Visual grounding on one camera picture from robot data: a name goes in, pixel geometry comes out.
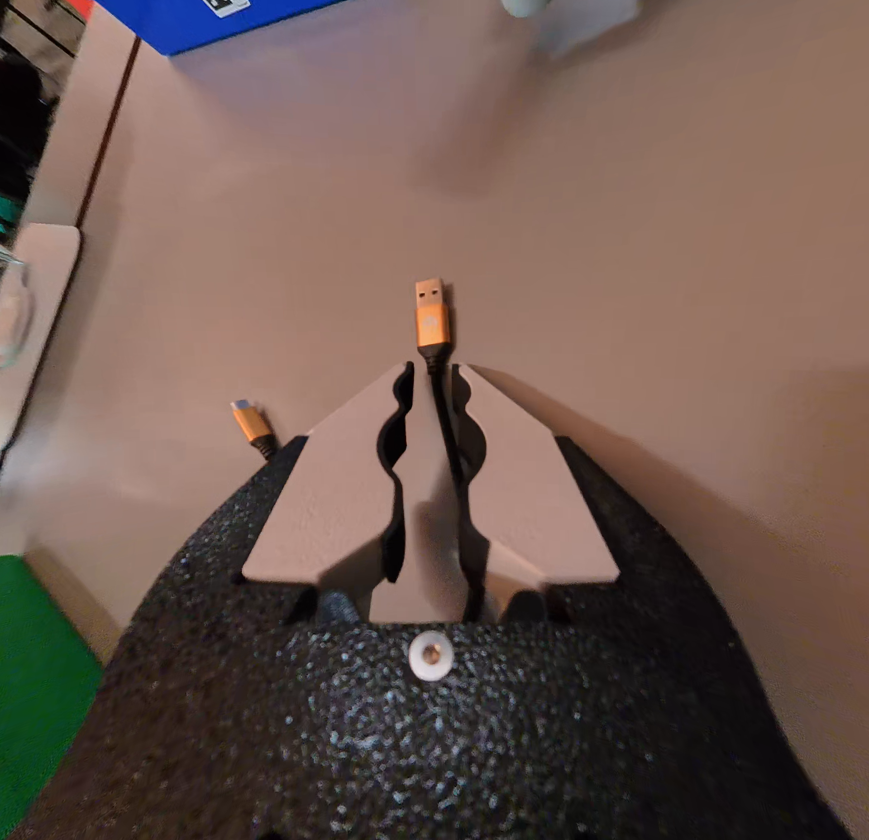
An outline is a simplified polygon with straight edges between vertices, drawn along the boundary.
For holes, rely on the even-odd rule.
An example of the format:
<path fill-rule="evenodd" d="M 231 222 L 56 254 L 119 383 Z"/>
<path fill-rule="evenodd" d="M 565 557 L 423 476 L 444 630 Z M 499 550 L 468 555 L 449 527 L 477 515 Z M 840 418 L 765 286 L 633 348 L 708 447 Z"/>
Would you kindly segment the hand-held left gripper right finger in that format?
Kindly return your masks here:
<path fill-rule="evenodd" d="M 565 456 L 567 441 L 468 365 L 452 367 L 462 465 L 459 556 L 465 616 L 547 609 L 555 587 L 610 585 L 620 570 Z"/>

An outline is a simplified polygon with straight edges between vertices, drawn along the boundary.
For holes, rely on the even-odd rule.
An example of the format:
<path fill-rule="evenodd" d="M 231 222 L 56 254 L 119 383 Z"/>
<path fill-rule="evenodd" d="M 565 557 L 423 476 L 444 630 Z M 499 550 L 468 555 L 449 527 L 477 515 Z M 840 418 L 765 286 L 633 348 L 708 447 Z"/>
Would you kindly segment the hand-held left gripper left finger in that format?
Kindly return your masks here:
<path fill-rule="evenodd" d="M 406 524 L 396 464 L 414 386 L 414 363 L 397 365 L 310 431 L 243 566 L 248 581 L 397 581 Z"/>

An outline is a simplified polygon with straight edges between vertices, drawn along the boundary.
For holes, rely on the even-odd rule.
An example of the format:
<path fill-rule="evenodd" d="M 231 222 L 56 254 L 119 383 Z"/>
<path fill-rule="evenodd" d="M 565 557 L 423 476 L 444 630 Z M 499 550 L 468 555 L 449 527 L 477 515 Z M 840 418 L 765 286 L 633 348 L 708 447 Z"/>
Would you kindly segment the black usb cable orange plugs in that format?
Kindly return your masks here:
<path fill-rule="evenodd" d="M 451 312 L 444 294 L 445 291 L 440 279 L 430 279 L 416 284 L 415 329 L 417 349 L 426 366 L 455 495 L 454 523 L 449 535 L 455 540 L 455 556 L 461 571 L 462 587 L 464 588 L 465 603 L 462 606 L 462 621 L 466 622 L 472 620 L 468 620 L 465 616 L 468 606 L 469 581 L 463 573 L 459 556 L 460 497 L 458 489 L 462 482 L 462 465 L 447 399 L 447 369 L 454 346 L 450 327 Z M 294 438 L 292 443 L 287 445 L 287 449 L 292 449 L 295 456 L 292 468 L 308 434 Z M 375 591 L 383 583 L 396 584 L 400 574 L 394 583 L 387 581 L 381 583 L 258 583 L 248 581 L 243 575 L 242 567 L 240 583 L 262 587 L 298 588 L 298 596 L 291 605 L 286 618 L 287 624 L 309 620 L 322 625 L 350 624 L 368 621 L 370 602 Z"/>

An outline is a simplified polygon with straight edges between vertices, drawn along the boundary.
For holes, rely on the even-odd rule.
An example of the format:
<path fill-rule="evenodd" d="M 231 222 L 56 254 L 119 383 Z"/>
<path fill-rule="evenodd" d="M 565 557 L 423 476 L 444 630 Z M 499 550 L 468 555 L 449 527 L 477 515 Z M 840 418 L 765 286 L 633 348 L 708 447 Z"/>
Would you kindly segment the wooden document stand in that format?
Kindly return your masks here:
<path fill-rule="evenodd" d="M 81 249 L 73 226 L 27 224 L 1 263 L 1 448 L 12 442 Z"/>

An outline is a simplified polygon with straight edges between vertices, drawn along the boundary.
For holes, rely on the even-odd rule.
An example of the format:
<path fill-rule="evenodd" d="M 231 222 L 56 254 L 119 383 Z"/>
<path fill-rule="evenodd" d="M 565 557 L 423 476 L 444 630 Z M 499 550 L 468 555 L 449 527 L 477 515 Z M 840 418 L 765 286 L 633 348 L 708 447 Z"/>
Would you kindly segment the dark shelving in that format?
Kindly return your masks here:
<path fill-rule="evenodd" d="M 1 239 L 27 203 L 91 0 L 1 0 Z"/>

